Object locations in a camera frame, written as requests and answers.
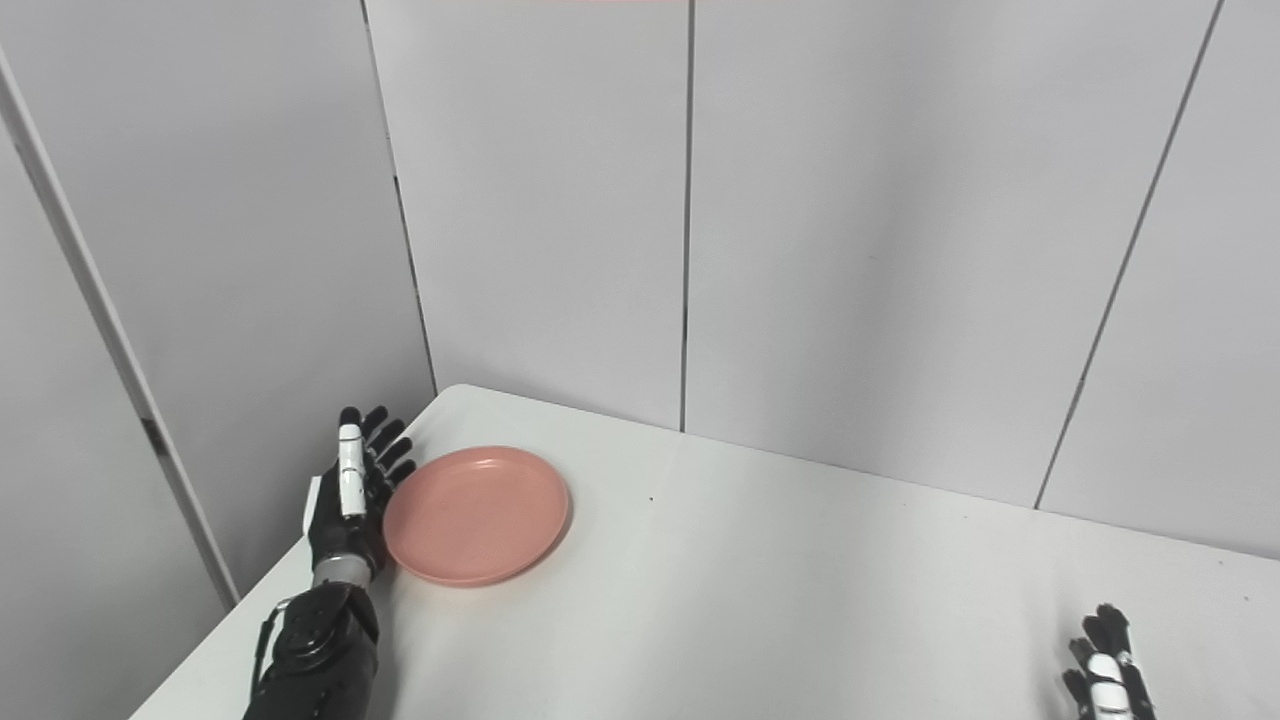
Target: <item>tabletop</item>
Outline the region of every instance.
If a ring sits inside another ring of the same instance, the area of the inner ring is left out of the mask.
[[[1100,602],[1161,720],[1280,717],[1277,561],[468,386],[407,433],[420,464],[535,452],[572,510],[503,583],[374,583],[369,720],[1068,720]],[[133,720],[241,717],[260,623],[308,584],[300,541]]]

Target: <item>white wall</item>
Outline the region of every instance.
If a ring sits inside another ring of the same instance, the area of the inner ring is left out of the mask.
[[[1224,4],[1048,510],[1280,557],[1277,36]]]
[[[431,379],[360,4],[13,0],[4,42],[241,591]]]
[[[677,427],[687,5],[369,15],[440,387]]]
[[[123,719],[221,606],[3,124],[0,337],[0,716]]]
[[[1233,3],[1044,507],[1280,555],[1276,20]],[[1029,506],[1213,6],[699,3],[681,378],[689,4],[376,0],[442,386]]]
[[[689,432],[1032,505],[1211,9],[698,4]]]

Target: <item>pink plate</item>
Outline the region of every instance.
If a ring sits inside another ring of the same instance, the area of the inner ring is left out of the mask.
[[[387,550],[420,578],[454,587],[507,579],[541,557],[568,516],[556,468],[515,447],[470,447],[428,462],[387,506]]]

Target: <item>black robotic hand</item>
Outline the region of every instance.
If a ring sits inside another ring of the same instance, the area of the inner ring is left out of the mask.
[[[383,512],[413,471],[401,460],[412,441],[402,420],[379,406],[355,407],[338,423],[338,461],[320,478],[307,528],[311,589],[280,602],[259,634],[244,720],[362,720],[378,671],[378,618],[366,592],[387,564]],[[271,666],[262,660],[271,646]]]
[[[1080,720],[1156,720],[1147,684],[1133,659],[1129,619],[1111,605],[1082,623],[1088,638],[1070,642],[1079,670],[1062,674]]]
[[[401,462],[413,447],[410,438],[399,437],[404,432],[404,421],[396,419],[388,423],[387,416],[387,407],[381,405],[364,418],[355,407],[342,411],[339,429],[360,428],[365,507],[360,514],[344,512],[339,491],[342,469],[335,461],[320,478],[315,512],[307,528],[312,570],[319,570],[321,564],[335,566],[342,561],[339,559],[357,556],[369,566],[371,580],[387,565],[383,512],[396,487],[416,469],[412,460]]]

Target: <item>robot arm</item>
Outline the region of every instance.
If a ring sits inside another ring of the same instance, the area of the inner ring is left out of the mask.
[[[1080,720],[1156,720],[1147,684],[1133,659],[1129,620],[1111,605],[1083,623],[1088,638],[1070,642],[1079,670],[1062,674]]]
[[[244,720],[362,720],[378,671],[378,619],[366,592],[387,564],[383,512],[412,461],[396,439],[404,423],[380,432],[387,409],[366,418],[342,411],[338,460],[320,478],[307,528],[311,589],[282,601],[262,623]],[[276,616],[284,619],[261,671]]]

